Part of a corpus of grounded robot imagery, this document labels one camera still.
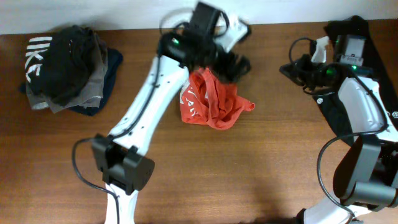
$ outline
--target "pile of clothes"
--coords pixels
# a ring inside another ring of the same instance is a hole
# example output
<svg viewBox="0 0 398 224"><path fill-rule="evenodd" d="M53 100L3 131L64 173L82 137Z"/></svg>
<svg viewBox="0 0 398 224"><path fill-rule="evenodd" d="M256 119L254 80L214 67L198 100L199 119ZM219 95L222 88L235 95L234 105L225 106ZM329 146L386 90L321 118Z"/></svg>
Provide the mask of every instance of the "pile of clothes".
<svg viewBox="0 0 398 224"><path fill-rule="evenodd" d="M89 28L72 26L27 46L25 90L33 110L93 116L106 104L123 56Z"/></svg>

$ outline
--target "navy blue cloth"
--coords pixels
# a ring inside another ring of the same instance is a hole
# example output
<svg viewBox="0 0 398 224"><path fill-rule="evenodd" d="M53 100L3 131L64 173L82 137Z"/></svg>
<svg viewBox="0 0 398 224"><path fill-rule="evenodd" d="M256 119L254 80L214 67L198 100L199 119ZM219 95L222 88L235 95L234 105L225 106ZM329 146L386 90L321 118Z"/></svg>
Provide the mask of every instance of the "navy blue cloth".
<svg viewBox="0 0 398 224"><path fill-rule="evenodd" d="M100 112L106 102L108 102L109 97L111 96L114 83L116 81L116 71L118 70L119 65L123 61L123 55L115 49L108 49L108 71L104 77L104 90L103 90L103 98L99 103L99 107L89 107L84 108L82 106L73 106L68 108L74 112L81 113L88 116L94 116L96 113Z"/></svg>

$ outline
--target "white plastic part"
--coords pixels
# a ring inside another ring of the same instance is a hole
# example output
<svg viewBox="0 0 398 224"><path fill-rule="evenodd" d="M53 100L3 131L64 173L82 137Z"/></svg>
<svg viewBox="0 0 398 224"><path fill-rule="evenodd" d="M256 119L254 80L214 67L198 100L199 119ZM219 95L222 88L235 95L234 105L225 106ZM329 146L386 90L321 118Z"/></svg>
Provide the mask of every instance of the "white plastic part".
<svg viewBox="0 0 398 224"><path fill-rule="evenodd" d="M334 193L331 193L331 195L337 201L339 200ZM354 212L355 217L372 212L366 207L356 205L350 205L348 208ZM325 197L304 212L304 224L345 224L349 220L349 216L350 214L346 210L338 207Z"/></svg>
<svg viewBox="0 0 398 224"><path fill-rule="evenodd" d="M326 62L326 46L329 44L329 37L325 36L317 39L317 47L315 53L311 58L313 63L325 63Z"/></svg>
<svg viewBox="0 0 398 224"><path fill-rule="evenodd" d="M124 129L127 129L130 124L136 120L141 108L147 101L147 97L153 85L157 85L157 88L152 95L152 99L139 122L131 130L131 134L126 134L125 136L117 138L113 140L114 142L126 149L136 146L138 148L138 154L142 156L146 155L150 139L152 138L157 123L172 98L188 79L188 69L186 67L181 68L179 65L180 63L178 61L166 56L161 56L159 79L157 83L154 83L157 72L157 57L155 57L147 80L136 96L136 99L128 109L127 113L123 116L122 120L120 120L109 134L115 136L123 132Z"/></svg>
<svg viewBox="0 0 398 224"><path fill-rule="evenodd" d="M387 116L388 128L377 134L381 140L397 142L398 131L390 120L387 111L382 103L379 93L378 82L371 78L360 77L361 81L373 92L373 95L380 102L383 111L379 111L366 90L356 81L355 78L346 78L338 91L338 97L346 108L349 122L353 132L377 131L383 125L382 114Z"/></svg>
<svg viewBox="0 0 398 224"><path fill-rule="evenodd" d="M229 52L234 45L247 34L249 30L248 26L241 22L236 15L228 15L228 19L229 29L224 35L215 39L215 42L220 44L224 48L225 52Z"/></svg>
<svg viewBox="0 0 398 224"><path fill-rule="evenodd" d="M107 190L114 192L118 196L120 224L134 224L134 211L137 204L138 191L133 191L131 195L126 195L123 189L111 184L105 185ZM106 207L105 224L117 224L116 203L112 195L108 194L108 206Z"/></svg>

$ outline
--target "green light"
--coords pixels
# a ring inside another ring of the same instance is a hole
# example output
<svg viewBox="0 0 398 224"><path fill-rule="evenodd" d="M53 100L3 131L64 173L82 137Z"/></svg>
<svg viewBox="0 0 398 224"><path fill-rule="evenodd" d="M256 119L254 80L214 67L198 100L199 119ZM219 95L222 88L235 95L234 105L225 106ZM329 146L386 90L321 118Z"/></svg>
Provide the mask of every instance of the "green light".
<svg viewBox="0 0 398 224"><path fill-rule="evenodd" d="M180 42L176 38L173 38L172 42L175 43L175 44L180 44Z"/></svg>

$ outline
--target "clothing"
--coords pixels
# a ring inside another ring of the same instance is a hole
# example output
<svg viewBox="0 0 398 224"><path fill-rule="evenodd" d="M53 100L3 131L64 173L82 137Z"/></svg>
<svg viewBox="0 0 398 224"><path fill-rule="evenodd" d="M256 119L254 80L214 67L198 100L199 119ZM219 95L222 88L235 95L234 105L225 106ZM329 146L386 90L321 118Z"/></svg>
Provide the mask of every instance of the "clothing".
<svg viewBox="0 0 398 224"><path fill-rule="evenodd" d="M237 89L236 84L222 84L208 68L194 71L180 92L182 121L215 129L232 127L242 111L254 109Z"/></svg>
<svg viewBox="0 0 398 224"><path fill-rule="evenodd" d="M66 28L29 41L26 93L33 110L99 107L107 71L106 46L89 29Z"/></svg>
<svg viewBox="0 0 398 224"><path fill-rule="evenodd" d="M116 71L122 61L123 55L119 51L115 49L108 49L108 71L104 77L103 97L99 103L99 107L84 107L81 105L73 106L69 109L88 116L94 116L96 113L100 112L111 96L113 86L116 81Z"/></svg>
<svg viewBox="0 0 398 224"><path fill-rule="evenodd" d="M366 38L362 58L364 59L363 66L373 68L374 73L378 76L380 84L380 97L384 107L389 112L389 118L394 126L398 129L398 119L392 116L393 112L398 111L398 97L394 87L387 75L386 68L373 44L369 24L367 21L359 16L353 16L345 21L331 21L325 27L333 46L339 35L360 35ZM352 129L349 123L348 115L342 102L338 99L337 93L328 96L314 96L313 99L317 101L322 98L323 103L318 104L319 109L328 121L330 128L337 136L344 134L351 134ZM352 146L354 139L344 139L344 142Z"/></svg>

